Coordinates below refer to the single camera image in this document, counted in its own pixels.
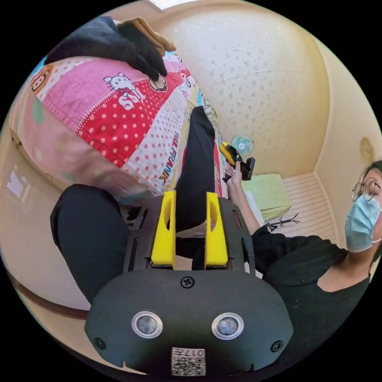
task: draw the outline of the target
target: yellow bracket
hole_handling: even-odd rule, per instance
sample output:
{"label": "yellow bracket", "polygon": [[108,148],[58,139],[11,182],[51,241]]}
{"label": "yellow bracket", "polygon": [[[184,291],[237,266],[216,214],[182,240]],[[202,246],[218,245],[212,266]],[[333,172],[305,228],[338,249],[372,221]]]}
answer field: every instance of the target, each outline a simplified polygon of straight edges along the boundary
{"label": "yellow bracket", "polygon": [[226,149],[227,145],[228,145],[227,142],[222,142],[222,144],[219,144],[219,150],[225,156],[225,158],[228,160],[229,164],[232,167],[235,167],[236,163],[232,159],[232,156],[231,156],[230,152]]}
{"label": "yellow bracket", "polygon": [[[211,220],[214,223],[213,230],[211,229]],[[211,265],[224,266],[227,262],[228,252],[218,195],[207,192],[205,267]]]}
{"label": "yellow bracket", "polygon": [[175,269],[175,200],[176,191],[164,193],[151,252],[154,265],[171,265],[172,269]]}

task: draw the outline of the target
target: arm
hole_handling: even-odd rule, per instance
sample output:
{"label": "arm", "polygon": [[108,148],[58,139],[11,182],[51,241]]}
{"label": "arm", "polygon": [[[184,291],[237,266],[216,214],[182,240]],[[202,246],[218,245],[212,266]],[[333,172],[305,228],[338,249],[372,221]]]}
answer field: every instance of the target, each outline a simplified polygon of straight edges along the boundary
{"label": "arm", "polygon": [[248,204],[243,188],[241,185],[231,185],[228,187],[228,192],[230,193],[231,202],[239,207],[247,224],[249,234],[252,236],[260,228],[260,224]]}
{"label": "arm", "polygon": [[260,228],[260,224],[255,218],[255,215],[248,204],[246,195],[244,194],[240,163],[236,163],[235,169],[228,169],[226,174],[231,176],[227,182],[230,200],[233,204],[236,204],[239,207],[245,223],[247,224],[249,234],[252,236]]}
{"label": "arm", "polygon": [[231,176],[227,182],[230,199],[239,207],[252,236],[255,265],[259,272],[266,273],[273,263],[290,252],[298,251],[312,243],[319,245],[323,242],[317,236],[288,238],[283,234],[269,232],[267,226],[260,227],[242,188],[240,166],[236,164],[235,170],[229,168],[226,174]]}

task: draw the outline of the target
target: green towel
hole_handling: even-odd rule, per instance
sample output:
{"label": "green towel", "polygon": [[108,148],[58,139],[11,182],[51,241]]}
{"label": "green towel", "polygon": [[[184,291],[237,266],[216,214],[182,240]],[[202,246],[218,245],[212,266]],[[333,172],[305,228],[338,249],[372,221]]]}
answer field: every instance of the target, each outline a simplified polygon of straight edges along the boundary
{"label": "green towel", "polygon": [[242,185],[255,198],[265,221],[285,214],[292,206],[279,174],[254,175]]}

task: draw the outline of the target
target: screw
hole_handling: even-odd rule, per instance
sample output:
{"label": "screw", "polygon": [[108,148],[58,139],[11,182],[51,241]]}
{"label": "screw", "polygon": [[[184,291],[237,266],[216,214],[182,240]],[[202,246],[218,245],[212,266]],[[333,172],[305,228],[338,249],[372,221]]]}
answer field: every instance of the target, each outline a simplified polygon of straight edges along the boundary
{"label": "screw", "polygon": [[100,338],[95,338],[94,343],[100,350],[104,350],[106,348],[106,344]]}
{"label": "screw", "polygon": [[277,353],[284,347],[284,342],[283,341],[276,341],[272,346],[271,346],[271,351],[273,353]]}
{"label": "screw", "polygon": [[190,276],[185,276],[184,278],[181,279],[180,281],[180,285],[183,287],[183,288],[186,288],[186,289],[189,289],[189,288],[192,288],[195,284],[195,281],[192,277]]}

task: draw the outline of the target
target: surgical mask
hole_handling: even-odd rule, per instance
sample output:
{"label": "surgical mask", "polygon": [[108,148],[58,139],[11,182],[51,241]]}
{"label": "surgical mask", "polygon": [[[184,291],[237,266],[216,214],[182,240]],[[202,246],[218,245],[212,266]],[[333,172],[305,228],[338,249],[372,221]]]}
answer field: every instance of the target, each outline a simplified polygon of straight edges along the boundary
{"label": "surgical mask", "polygon": [[373,241],[373,229],[381,212],[381,205],[375,198],[366,201],[360,196],[354,202],[345,221],[346,245],[350,252],[365,251],[382,240]]}

